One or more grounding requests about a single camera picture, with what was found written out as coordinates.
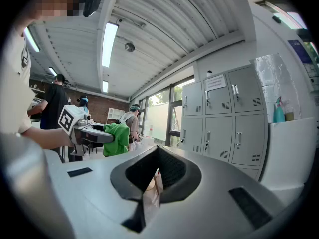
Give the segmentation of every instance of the green jacket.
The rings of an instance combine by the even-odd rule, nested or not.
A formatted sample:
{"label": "green jacket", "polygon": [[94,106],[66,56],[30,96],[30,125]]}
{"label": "green jacket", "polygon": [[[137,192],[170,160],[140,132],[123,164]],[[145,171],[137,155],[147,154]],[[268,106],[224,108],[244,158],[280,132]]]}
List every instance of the green jacket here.
{"label": "green jacket", "polygon": [[112,134],[114,141],[104,144],[103,155],[105,157],[115,156],[128,152],[130,128],[125,124],[105,125],[103,127],[105,133]]}

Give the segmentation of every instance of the ceiling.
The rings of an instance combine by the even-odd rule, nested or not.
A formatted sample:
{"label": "ceiling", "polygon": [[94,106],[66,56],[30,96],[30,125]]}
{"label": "ceiling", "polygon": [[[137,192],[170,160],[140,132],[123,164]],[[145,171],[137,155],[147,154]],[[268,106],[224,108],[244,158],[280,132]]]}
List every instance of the ceiling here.
{"label": "ceiling", "polygon": [[[38,21],[30,31],[40,52],[31,51],[31,78],[52,81],[52,66],[74,88],[127,100],[150,80],[196,49],[239,30],[237,16],[227,0],[115,0],[108,21],[119,25],[110,68],[99,74],[97,12],[84,18]],[[126,43],[134,52],[124,49]]]}

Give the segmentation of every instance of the black t-shirt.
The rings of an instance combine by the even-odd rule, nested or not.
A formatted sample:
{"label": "black t-shirt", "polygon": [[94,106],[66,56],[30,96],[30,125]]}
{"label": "black t-shirt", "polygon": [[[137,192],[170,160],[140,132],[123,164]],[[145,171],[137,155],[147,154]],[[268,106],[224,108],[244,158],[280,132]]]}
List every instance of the black t-shirt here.
{"label": "black t-shirt", "polygon": [[68,104],[68,99],[62,85],[52,84],[45,93],[48,104],[42,112],[41,129],[60,128],[58,120],[63,107]]}

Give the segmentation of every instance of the brick wall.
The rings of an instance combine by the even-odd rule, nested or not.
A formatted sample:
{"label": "brick wall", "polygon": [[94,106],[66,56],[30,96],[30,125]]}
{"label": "brick wall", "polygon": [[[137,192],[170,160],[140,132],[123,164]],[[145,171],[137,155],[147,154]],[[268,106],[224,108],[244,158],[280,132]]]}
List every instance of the brick wall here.
{"label": "brick wall", "polygon": [[[29,81],[29,86],[34,86],[37,84],[36,88],[43,90],[43,84],[40,81],[31,80]],[[48,89],[50,84],[44,83],[45,90]],[[76,100],[80,98],[81,95],[85,95],[85,93],[78,92],[75,90],[65,88],[65,92],[67,93],[68,98],[71,98],[71,103],[73,105],[78,106],[79,102]],[[120,110],[125,110],[126,112],[129,110],[129,104],[121,101],[108,99],[104,97],[99,97],[95,95],[86,94],[89,99],[89,112],[92,115],[92,119],[97,123],[105,124],[109,112],[109,108],[115,108]],[[113,123],[114,120],[108,120],[108,124]]]}

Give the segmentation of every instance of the blue bottle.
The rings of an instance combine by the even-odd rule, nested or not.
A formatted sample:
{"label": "blue bottle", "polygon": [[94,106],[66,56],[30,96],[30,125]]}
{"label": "blue bottle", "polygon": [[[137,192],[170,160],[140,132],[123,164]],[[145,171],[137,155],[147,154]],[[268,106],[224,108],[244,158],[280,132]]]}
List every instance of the blue bottle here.
{"label": "blue bottle", "polygon": [[284,114],[284,110],[280,105],[281,102],[281,97],[278,97],[276,104],[277,104],[277,109],[276,109],[276,123],[280,123],[280,122],[285,122],[285,114]]}

